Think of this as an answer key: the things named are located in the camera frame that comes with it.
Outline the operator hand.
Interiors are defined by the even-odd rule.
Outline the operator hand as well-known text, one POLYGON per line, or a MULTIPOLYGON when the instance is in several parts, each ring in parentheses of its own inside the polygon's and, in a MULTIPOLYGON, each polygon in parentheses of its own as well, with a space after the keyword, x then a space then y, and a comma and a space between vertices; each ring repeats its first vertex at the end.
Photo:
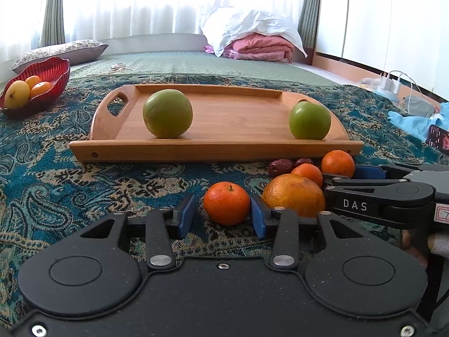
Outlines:
POLYGON ((421 266, 427 268, 428 261, 424 255, 412 245, 412 238, 408 230, 402 231, 401 248, 416 258, 421 266))

